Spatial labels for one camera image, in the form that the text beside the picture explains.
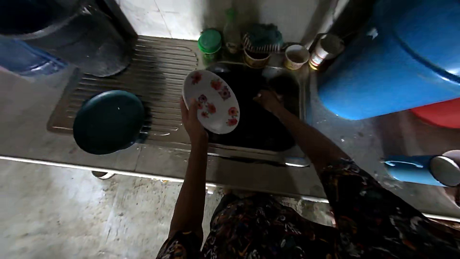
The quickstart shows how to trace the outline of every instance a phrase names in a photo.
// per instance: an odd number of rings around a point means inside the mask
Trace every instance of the red container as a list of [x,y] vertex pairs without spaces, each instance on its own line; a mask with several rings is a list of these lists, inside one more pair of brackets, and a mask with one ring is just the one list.
[[422,120],[436,126],[460,129],[460,98],[410,109]]

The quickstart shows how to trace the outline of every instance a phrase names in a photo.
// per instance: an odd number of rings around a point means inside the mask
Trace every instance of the sink drainboard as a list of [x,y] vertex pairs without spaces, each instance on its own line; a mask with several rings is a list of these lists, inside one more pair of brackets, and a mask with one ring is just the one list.
[[186,43],[140,38],[131,64],[121,73],[110,77],[80,74],[78,83],[65,89],[48,129],[71,133],[76,113],[85,100],[105,91],[125,90],[138,96],[146,108],[142,133],[147,139],[177,131],[181,125],[179,98],[183,80],[198,66],[195,52]]

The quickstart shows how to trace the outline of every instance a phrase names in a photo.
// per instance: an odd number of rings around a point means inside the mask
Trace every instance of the hand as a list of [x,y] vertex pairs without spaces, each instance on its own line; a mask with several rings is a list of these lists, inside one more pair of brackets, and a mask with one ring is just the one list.
[[261,90],[254,101],[258,102],[263,108],[276,115],[276,113],[283,108],[280,103],[280,96],[273,91]]
[[198,103],[195,99],[190,101],[190,109],[187,109],[183,97],[180,97],[180,110],[182,114],[182,123],[189,134],[192,145],[205,142],[207,144],[208,135],[203,125],[198,120]]

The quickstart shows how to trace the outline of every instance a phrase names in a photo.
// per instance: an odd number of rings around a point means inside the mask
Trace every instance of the blue container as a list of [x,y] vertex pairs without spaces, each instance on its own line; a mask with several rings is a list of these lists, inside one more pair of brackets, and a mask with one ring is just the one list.
[[23,41],[0,37],[0,66],[24,77],[34,77],[56,73],[67,63]]
[[385,159],[385,168],[396,180],[443,186],[430,172],[430,161],[435,157],[428,156],[389,156]]
[[319,78],[335,114],[364,119],[460,97],[460,3],[382,0]]
[[388,156],[385,168],[396,180],[443,187],[460,184],[460,167],[444,156]]

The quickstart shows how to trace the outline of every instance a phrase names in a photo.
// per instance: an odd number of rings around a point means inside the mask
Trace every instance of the blue mug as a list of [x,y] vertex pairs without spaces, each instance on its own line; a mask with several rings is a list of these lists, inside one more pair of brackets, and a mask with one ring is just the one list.
[[445,156],[388,156],[384,163],[390,175],[399,181],[443,187],[460,184],[460,167]]

